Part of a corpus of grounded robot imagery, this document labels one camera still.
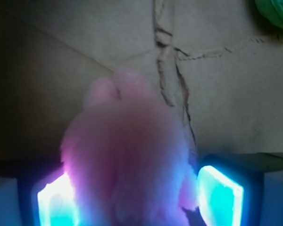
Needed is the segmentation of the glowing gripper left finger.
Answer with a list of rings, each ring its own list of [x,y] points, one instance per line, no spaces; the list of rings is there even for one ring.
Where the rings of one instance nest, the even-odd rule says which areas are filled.
[[[0,226],[76,226],[73,197],[60,162],[0,162]]]

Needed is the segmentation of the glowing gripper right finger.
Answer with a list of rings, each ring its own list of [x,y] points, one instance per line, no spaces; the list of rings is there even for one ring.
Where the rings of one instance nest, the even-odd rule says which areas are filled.
[[[283,226],[283,154],[209,154],[198,184],[208,226]]]

